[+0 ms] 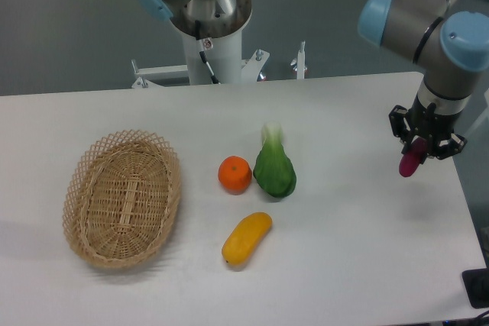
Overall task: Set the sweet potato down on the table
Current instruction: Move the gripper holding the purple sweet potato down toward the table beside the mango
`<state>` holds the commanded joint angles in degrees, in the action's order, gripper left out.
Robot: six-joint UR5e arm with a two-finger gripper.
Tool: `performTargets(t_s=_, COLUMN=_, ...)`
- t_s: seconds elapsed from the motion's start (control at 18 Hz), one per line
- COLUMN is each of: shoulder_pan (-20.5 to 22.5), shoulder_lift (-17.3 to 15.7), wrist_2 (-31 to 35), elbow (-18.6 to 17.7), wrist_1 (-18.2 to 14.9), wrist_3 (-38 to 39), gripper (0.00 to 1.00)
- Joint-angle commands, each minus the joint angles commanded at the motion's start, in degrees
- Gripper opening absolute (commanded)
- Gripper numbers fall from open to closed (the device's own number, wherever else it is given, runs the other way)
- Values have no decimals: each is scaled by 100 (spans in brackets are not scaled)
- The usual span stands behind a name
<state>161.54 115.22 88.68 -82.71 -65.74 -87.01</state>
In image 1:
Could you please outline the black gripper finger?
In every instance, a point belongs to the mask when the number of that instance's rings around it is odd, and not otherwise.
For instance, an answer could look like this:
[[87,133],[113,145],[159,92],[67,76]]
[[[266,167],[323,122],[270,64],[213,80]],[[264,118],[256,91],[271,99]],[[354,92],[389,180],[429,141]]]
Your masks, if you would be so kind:
[[460,134],[450,133],[446,139],[434,141],[430,155],[438,160],[453,157],[464,150],[467,142]]
[[408,116],[408,110],[400,105],[395,105],[388,115],[393,136],[400,140],[402,150],[408,150],[413,140],[413,133],[406,119]]

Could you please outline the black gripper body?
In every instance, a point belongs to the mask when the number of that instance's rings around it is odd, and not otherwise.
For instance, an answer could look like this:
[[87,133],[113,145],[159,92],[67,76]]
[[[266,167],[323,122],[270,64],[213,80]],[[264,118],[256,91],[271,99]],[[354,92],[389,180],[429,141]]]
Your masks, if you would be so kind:
[[431,153],[435,140],[446,139],[450,133],[454,133],[454,125],[458,119],[458,114],[440,115],[436,109],[434,102],[425,107],[417,96],[406,118],[413,133],[412,142],[417,138],[424,139],[427,143],[427,153]]

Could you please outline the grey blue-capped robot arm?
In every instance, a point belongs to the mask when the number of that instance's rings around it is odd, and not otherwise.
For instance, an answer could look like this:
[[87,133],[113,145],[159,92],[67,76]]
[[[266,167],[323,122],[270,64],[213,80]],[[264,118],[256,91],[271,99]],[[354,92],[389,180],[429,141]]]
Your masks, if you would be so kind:
[[[253,83],[267,60],[241,58],[241,32],[251,0],[138,0],[148,14],[180,33],[192,84]],[[480,75],[488,68],[488,19],[469,11],[450,14],[457,0],[368,0],[358,33],[421,66],[423,81],[411,108],[389,115],[403,154],[443,160],[461,153],[466,139],[454,131]]]

